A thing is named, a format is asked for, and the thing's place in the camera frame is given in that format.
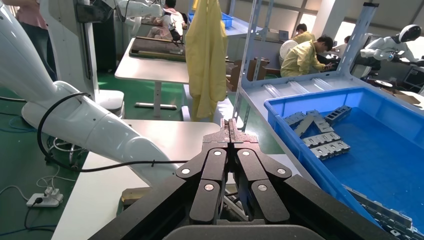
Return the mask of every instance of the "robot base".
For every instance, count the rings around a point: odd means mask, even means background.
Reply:
[[[116,90],[99,90],[95,96],[95,103],[115,114],[119,118],[124,118],[124,93]]]

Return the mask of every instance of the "white pillar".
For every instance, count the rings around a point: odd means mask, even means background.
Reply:
[[[318,39],[327,35],[334,39],[350,6],[349,0],[322,0],[312,33]]]

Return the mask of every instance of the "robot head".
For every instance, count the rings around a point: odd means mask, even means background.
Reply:
[[[408,25],[399,34],[399,41],[402,43],[414,41],[421,35],[421,27],[415,24]]]

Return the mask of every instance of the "table leg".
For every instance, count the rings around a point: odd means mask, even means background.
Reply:
[[[160,81],[154,82],[154,98],[153,98],[153,117],[161,117],[161,94],[162,83]]]
[[[174,104],[161,104],[162,95],[162,83],[160,81],[154,82],[154,97],[153,103],[136,102],[136,108],[153,108],[153,117],[161,117],[161,109],[177,110],[177,106]]]

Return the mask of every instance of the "cardboard box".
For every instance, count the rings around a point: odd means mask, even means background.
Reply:
[[[401,92],[399,90],[396,90],[396,89],[385,89],[385,88],[381,88],[381,90],[383,92],[385,92],[385,93],[388,93],[388,94],[390,94],[392,96],[395,96],[398,99],[402,99],[403,101],[405,101],[405,102],[407,102],[409,104],[420,104],[421,103],[415,97],[406,95],[405,93],[403,93],[403,92]]]

